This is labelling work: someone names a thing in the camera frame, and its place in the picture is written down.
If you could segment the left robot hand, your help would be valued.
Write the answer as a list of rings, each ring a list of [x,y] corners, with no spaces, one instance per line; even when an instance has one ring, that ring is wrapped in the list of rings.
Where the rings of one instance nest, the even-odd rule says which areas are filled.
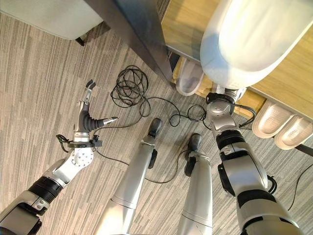
[[[109,123],[118,120],[118,117],[109,117],[103,119],[94,119],[89,113],[90,97],[96,83],[91,79],[85,86],[85,94],[82,99],[78,101],[78,112],[76,121],[73,127],[73,140],[74,142],[89,142],[89,134],[93,130],[97,130]]]

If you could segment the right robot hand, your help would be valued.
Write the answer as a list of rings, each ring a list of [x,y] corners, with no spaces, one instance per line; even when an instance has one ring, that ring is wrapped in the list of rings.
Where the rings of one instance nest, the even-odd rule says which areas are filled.
[[[238,100],[240,100],[243,95],[245,94],[247,88],[240,88],[237,90],[233,90],[233,89],[224,89],[224,94],[231,97],[234,102],[236,103]]]

